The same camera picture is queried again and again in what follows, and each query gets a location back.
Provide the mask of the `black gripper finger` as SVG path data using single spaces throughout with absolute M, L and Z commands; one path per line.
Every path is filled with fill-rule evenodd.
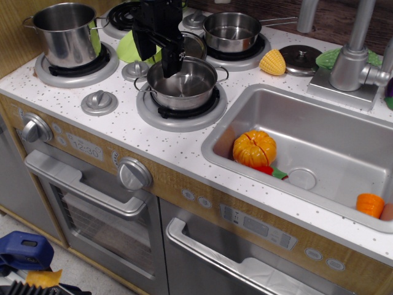
M 157 46 L 150 40 L 150 33 L 146 30 L 134 27 L 133 39 L 142 61 L 148 60 L 157 53 Z
M 184 38 L 179 36 L 174 41 L 167 41 L 161 49 L 161 65 L 164 78 L 169 78 L 178 73 L 182 68 L 184 58 Z

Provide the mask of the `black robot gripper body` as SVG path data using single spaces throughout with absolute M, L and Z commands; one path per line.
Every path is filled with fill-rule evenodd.
M 150 33 L 155 45 L 164 45 L 182 36 L 179 24 L 183 18 L 182 1 L 140 1 L 141 6 L 133 14 L 133 28 Z

